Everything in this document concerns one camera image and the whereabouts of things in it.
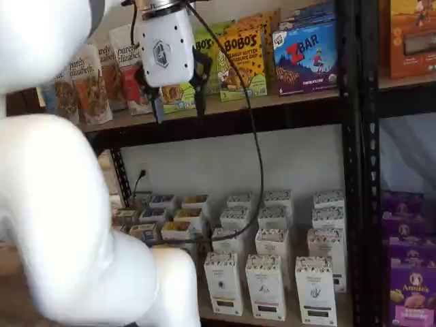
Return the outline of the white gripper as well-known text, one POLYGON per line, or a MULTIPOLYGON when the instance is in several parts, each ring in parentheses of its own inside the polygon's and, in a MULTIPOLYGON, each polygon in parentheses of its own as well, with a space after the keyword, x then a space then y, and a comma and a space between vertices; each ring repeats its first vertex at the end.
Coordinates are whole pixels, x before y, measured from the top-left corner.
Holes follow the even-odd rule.
POLYGON ((193 47, 194 37, 185 6, 142 12, 136 23, 142 60, 135 79, 148 99, 157 123, 165 117, 160 87, 189 82, 198 118, 206 110, 205 88, 213 60, 193 47))

